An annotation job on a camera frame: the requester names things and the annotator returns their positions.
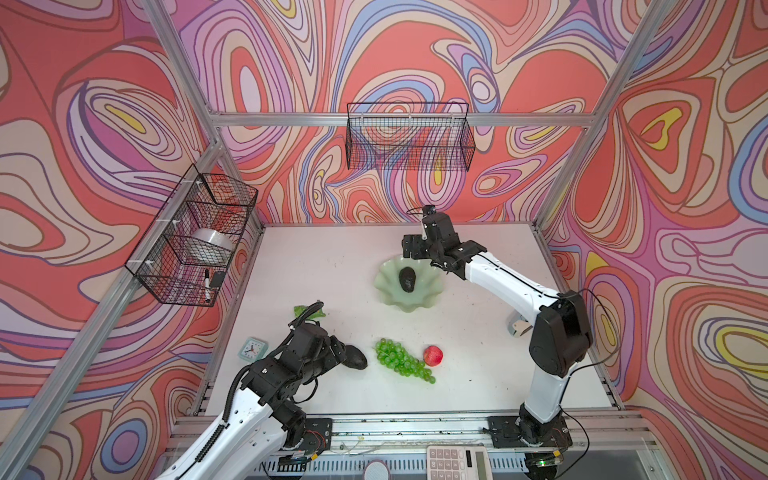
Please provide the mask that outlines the dark avocado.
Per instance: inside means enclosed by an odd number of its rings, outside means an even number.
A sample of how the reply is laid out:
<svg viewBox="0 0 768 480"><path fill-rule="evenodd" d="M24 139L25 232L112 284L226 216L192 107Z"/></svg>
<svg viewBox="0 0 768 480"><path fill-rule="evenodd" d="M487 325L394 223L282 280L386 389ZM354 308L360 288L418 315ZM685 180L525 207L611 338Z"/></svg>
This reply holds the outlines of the dark avocado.
<svg viewBox="0 0 768 480"><path fill-rule="evenodd" d="M362 371L368 367L368 361L360 349L353 345L346 345L342 365L352 370Z"/></svg>
<svg viewBox="0 0 768 480"><path fill-rule="evenodd" d="M416 271L412 267L402 268L398 274L398 281L404 292L413 293L417 282Z"/></svg>

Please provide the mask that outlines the green grape bunch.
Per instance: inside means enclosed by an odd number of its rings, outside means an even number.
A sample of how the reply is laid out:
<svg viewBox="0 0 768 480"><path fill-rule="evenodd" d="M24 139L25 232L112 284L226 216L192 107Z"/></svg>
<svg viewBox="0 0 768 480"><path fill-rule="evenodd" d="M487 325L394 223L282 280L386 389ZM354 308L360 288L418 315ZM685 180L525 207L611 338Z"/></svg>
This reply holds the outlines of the green grape bunch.
<svg viewBox="0 0 768 480"><path fill-rule="evenodd" d="M401 343L384 338L375 344L374 350L377 361L398 375L418 378L429 384L436 383L427 364L411 355Z"/></svg>

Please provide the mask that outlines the red apple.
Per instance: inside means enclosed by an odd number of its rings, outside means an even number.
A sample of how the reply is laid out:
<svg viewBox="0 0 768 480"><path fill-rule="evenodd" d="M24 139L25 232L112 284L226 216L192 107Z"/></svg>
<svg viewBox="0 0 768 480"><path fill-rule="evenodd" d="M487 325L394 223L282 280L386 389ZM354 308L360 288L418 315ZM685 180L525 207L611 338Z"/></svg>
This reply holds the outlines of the red apple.
<svg viewBox="0 0 768 480"><path fill-rule="evenodd" d="M423 351L423 361L429 367L440 365L443 359L443 351L435 345L430 345Z"/></svg>

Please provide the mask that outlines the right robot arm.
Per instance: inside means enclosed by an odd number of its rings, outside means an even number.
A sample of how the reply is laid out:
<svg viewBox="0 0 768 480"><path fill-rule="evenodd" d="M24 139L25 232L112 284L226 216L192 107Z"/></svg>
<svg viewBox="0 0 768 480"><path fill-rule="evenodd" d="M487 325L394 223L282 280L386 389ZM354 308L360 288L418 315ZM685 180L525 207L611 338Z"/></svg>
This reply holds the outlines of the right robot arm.
<svg viewBox="0 0 768 480"><path fill-rule="evenodd" d="M403 256L427 260L494 294L520 317L514 333L530 334L528 350L535 369L516 429L522 443L544 444L558 428L569 381L593 344L583 296L545 287L505 265L478 242L461 240L450 217L435 206L418 210L422 232L403 237Z"/></svg>

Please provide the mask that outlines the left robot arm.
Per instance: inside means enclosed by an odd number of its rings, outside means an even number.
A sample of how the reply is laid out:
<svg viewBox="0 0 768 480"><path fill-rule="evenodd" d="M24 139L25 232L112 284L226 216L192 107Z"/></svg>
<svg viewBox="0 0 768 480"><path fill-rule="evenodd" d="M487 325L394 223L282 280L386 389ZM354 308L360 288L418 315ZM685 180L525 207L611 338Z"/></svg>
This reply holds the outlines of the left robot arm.
<svg viewBox="0 0 768 480"><path fill-rule="evenodd" d="M281 450L314 460L330 445L332 421L309 420L295 395L356 354L316 324L293 326L275 351L236 374L222 413L159 477L245 479Z"/></svg>

